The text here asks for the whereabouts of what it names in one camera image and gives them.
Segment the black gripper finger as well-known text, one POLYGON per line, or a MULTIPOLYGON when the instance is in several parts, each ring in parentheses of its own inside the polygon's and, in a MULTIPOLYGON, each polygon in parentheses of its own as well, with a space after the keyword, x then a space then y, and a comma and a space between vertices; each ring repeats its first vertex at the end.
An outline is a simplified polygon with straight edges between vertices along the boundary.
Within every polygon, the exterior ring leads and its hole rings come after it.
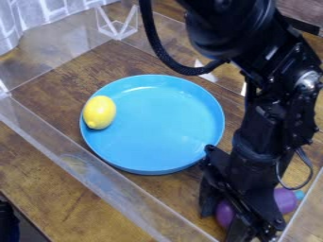
POLYGON ((255 235, 255 222, 247 217, 235 216, 227 230, 226 242, 250 242, 255 235))
POLYGON ((201 182, 198 199, 202 218, 213 216, 217 213, 217 208, 222 199, 223 189, 215 187, 206 179, 203 179, 201 182))

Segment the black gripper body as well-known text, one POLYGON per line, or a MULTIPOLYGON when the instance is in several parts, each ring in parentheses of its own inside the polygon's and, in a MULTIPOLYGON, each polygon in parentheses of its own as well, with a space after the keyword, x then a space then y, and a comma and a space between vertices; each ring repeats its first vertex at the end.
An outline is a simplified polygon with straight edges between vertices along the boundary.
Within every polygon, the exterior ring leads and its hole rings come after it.
POLYGON ((223 189, 223 199, 233 206, 235 216, 255 222, 254 238, 274 242, 277 233, 287 227, 274 198, 278 185, 274 162, 255 163, 237 150, 227 154, 213 145, 207 145, 205 151, 206 156, 199 162, 202 179, 223 189))

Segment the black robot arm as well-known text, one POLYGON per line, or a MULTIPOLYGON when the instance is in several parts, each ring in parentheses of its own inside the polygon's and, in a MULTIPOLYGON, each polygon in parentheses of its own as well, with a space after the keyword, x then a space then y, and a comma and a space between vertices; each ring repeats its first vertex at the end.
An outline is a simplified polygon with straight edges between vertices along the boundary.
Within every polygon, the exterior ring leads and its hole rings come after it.
POLYGON ((226 242, 273 242, 287 223, 274 189, 293 158, 311 143, 315 101, 323 89, 322 61, 274 0, 178 0, 195 49, 235 63, 247 83, 245 116, 233 150, 207 146, 202 160, 201 212, 219 202, 234 208, 226 242))

